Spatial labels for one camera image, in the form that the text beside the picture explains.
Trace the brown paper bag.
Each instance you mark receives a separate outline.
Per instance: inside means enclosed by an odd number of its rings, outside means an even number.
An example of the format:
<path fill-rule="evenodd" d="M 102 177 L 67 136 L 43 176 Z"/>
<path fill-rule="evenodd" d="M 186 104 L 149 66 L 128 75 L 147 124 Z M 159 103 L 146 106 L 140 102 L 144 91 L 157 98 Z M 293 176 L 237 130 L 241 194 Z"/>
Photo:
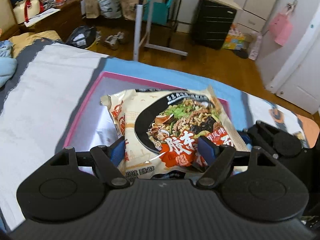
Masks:
<path fill-rule="evenodd" d="M 99 0 L 85 0 L 86 18 L 97 18 L 100 16 Z"/>

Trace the blue plush toy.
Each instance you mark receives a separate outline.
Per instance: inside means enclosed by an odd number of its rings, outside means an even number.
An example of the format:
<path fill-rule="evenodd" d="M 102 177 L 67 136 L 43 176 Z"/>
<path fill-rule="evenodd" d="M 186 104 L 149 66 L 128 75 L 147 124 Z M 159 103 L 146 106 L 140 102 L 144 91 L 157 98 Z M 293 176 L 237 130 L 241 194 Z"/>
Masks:
<path fill-rule="evenodd" d="M 9 40 L 1 41 L 0 51 L 0 87 L 2 88 L 16 72 L 17 60 L 12 57 L 13 44 Z"/>

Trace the pink paper bag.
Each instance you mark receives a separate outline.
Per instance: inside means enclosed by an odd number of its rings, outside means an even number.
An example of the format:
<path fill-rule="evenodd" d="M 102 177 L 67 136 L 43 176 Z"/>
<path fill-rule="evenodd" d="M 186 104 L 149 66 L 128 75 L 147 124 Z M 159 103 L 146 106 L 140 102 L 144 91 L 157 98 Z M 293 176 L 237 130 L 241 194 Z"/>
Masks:
<path fill-rule="evenodd" d="M 280 46 L 287 42 L 292 30 L 293 25 L 290 22 L 290 16 L 282 13 L 277 13 L 268 25 L 268 31 L 274 42 Z"/>

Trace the white door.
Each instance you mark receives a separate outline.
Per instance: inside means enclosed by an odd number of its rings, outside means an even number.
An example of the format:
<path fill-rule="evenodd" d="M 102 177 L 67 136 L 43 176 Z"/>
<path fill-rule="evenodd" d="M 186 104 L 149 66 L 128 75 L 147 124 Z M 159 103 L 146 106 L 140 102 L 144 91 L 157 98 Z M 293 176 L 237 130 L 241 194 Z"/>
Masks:
<path fill-rule="evenodd" d="M 319 29 L 303 37 L 268 88 L 311 114 L 319 111 Z"/>

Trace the white folding desk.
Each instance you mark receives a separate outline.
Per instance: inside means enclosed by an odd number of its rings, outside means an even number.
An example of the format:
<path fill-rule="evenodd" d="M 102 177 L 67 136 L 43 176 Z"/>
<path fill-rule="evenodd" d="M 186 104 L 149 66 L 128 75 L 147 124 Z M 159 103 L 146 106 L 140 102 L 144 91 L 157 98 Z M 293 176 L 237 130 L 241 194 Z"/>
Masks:
<path fill-rule="evenodd" d="M 178 0 L 178 5 L 176 5 L 176 8 L 173 10 L 173 17 L 174 17 L 174 23 L 171 27 L 171 30 L 175 30 L 175 27 L 178 25 L 178 13 L 181 6 L 181 1 Z M 233 0 L 210 0 L 222 5 L 225 5 L 227 7 L 233 8 L 237 11 L 242 11 L 242 7 L 240 5 L 236 4 Z M 148 18 L 146 23 L 146 30 L 144 36 L 141 36 L 141 29 L 142 29 L 142 19 L 143 19 L 143 11 L 144 11 L 144 0 L 138 0 L 138 3 L 136 5 L 136 18 L 135 18 L 135 35 L 134 35 L 134 44 L 133 44 L 133 61 L 138 62 L 139 61 L 139 50 L 140 47 L 144 47 L 146 49 L 155 49 L 160 50 L 168 53 L 173 53 L 176 55 L 180 55 L 181 57 L 185 58 L 188 56 L 188 53 L 185 51 L 159 46 L 155 44 L 150 43 L 150 33 L 151 33 L 151 23 L 152 23 L 152 15 L 153 15 L 153 4 L 154 0 L 150 0 L 149 4 L 149 10 L 148 10 Z"/>

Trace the pink storage box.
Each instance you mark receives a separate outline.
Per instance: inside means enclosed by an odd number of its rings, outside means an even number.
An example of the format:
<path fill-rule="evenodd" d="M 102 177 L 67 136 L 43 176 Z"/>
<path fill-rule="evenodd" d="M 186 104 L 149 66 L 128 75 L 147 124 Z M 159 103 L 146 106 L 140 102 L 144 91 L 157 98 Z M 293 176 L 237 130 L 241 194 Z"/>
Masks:
<path fill-rule="evenodd" d="M 101 103 L 100 98 L 127 89 L 180 90 L 181 88 L 137 77 L 101 72 L 91 87 L 86 89 L 87 94 L 80 99 L 71 114 L 55 151 L 59 152 L 67 146 L 72 146 L 77 151 L 87 151 L 94 146 L 110 146 L 114 143 L 119 135 L 107 107 Z"/>

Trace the instant noodle packet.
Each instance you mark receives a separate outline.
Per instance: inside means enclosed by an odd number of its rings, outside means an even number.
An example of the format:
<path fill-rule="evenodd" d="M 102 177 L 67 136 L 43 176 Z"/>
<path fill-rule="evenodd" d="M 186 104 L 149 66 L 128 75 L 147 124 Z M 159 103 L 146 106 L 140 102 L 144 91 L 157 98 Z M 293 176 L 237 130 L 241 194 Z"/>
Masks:
<path fill-rule="evenodd" d="M 125 140 L 118 168 L 130 181 L 199 176 L 208 167 L 197 149 L 202 135 L 217 146 L 247 151 L 212 87 L 129 89 L 104 95 L 101 103 Z"/>

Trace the white pink pouch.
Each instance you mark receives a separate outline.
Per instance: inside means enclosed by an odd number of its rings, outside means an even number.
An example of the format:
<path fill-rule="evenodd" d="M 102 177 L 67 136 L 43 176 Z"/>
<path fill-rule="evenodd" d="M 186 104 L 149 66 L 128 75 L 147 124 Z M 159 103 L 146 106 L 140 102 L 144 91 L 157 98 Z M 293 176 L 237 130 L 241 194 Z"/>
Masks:
<path fill-rule="evenodd" d="M 260 46 L 263 40 L 263 35 L 260 32 L 252 32 L 250 35 L 250 42 L 247 49 L 248 58 L 255 61 L 258 57 Z"/>

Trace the teal shopping bag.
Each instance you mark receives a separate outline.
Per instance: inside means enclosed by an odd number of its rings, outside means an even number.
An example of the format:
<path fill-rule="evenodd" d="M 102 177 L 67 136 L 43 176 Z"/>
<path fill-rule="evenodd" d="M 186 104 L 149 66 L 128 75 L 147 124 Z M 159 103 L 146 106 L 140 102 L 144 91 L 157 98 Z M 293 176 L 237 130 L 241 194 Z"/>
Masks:
<path fill-rule="evenodd" d="M 152 12 L 152 23 L 166 25 L 169 18 L 169 10 L 171 8 L 173 0 L 167 0 L 164 2 L 154 2 Z M 148 20 L 150 0 L 144 5 L 143 20 Z"/>

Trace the black suitcase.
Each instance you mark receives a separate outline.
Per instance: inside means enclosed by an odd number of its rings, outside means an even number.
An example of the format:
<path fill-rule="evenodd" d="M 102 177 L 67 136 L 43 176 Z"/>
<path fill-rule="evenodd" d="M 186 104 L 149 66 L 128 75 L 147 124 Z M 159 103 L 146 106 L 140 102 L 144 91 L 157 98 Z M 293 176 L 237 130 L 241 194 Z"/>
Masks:
<path fill-rule="evenodd" d="M 236 13 L 236 9 L 226 5 L 199 0 L 191 27 L 191 41 L 215 50 L 221 49 Z"/>

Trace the colourful gift bag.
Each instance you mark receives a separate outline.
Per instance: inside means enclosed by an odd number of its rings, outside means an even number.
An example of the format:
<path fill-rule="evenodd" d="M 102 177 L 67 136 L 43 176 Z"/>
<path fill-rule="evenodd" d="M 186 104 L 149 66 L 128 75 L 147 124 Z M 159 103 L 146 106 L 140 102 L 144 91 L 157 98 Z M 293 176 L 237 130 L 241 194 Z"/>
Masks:
<path fill-rule="evenodd" d="M 245 39 L 246 36 L 233 24 L 222 45 L 222 49 L 241 50 L 244 47 Z"/>

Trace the wooden nightstand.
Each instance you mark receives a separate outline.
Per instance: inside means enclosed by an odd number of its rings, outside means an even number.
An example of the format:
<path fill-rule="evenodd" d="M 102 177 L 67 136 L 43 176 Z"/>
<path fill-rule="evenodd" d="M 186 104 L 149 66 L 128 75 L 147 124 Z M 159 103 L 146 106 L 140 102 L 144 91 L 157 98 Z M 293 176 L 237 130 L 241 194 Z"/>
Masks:
<path fill-rule="evenodd" d="M 77 27 L 84 25 L 81 2 L 82 0 L 67 0 L 64 5 L 57 7 L 60 11 L 40 20 L 31 27 L 26 27 L 22 23 L 19 25 L 19 29 L 21 33 L 41 33 L 43 31 L 54 30 L 61 40 L 66 42 L 67 38 Z"/>

